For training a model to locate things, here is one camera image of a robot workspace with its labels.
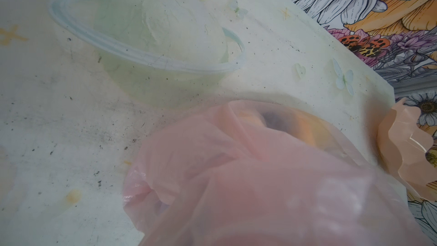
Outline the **pink plastic bag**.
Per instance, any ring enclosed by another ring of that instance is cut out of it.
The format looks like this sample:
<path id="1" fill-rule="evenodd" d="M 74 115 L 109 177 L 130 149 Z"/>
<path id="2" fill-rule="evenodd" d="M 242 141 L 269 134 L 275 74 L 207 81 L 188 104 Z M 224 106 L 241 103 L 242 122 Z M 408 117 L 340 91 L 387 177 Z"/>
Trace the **pink plastic bag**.
<path id="1" fill-rule="evenodd" d="M 330 123 L 326 152 L 237 117 L 236 100 L 148 136 L 125 178 L 143 246 L 430 246 L 386 175 Z"/>

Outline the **pink faceted plastic bowl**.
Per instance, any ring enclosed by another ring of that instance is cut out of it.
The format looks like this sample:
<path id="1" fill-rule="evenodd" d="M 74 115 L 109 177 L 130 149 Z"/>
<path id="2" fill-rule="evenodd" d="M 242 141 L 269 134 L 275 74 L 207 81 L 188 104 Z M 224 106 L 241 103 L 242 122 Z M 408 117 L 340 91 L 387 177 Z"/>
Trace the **pink faceted plastic bowl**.
<path id="1" fill-rule="evenodd" d="M 426 159 L 433 146 L 431 135 L 417 126 L 418 107 L 400 99 L 384 117 L 377 131 L 377 146 L 387 172 L 414 195 L 435 202 L 428 184 L 437 180 L 437 169 Z"/>

